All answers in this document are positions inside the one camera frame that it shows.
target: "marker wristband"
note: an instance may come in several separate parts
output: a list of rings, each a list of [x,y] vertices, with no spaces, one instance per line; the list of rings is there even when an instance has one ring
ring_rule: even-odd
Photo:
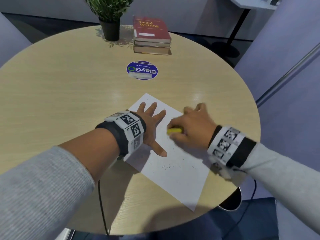
[[[119,146],[120,156],[126,159],[142,145],[147,126],[136,113],[121,111],[104,120],[96,129],[104,128],[112,133]]]
[[[227,168],[240,168],[254,149],[256,142],[239,130],[217,126],[208,148],[210,160]]]

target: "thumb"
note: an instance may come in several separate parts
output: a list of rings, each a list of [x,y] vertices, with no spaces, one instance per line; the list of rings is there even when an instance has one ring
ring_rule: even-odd
[[[182,143],[182,144],[187,144],[189,143],[189,138],[182,133],[172,133],[170,134],[170,138],[176,142]]]
[[[150,143],[150,147],[159,156],[166,157],[168,155],[167,152],[155,140]]]

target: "red book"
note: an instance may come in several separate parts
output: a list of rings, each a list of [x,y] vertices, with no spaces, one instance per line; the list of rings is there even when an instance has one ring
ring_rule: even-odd
[[[171,43],[167,26],[161,19],[133,17],[134,40],[156,43]]]

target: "hand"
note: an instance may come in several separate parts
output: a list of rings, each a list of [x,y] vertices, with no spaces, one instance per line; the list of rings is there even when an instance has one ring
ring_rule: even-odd
[[[190,107],[185,107],[183,113],[182,116],[170,121],[168,129],[182,127],[184,133],[172,133],[170,138],[189,147],[208,149],[217,125],[210,118],[206,104],[198,104],[194,110]]]
[[[153,113],[157,108],[157,103],[154,102],[151,104],[151,106],[144,112],[145,107],[146,103],[142,102],[137,112],[135,112],[146,123],[146,132],[144,132],[143,135],[143,143],[150,146],[159,156],[166,157],[167,152],[156,142],[155,137],[157,123],[166,115],[166,111],[162,110],[160,113],[153,116]]]

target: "light gray sweater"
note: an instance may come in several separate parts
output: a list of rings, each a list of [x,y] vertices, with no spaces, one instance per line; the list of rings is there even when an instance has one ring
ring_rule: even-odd
[[[320,233],[320,173],[257,144],[241,168]],[[0,175],[0,239],[53,240],[92,193],[94,181],[54,146]]]

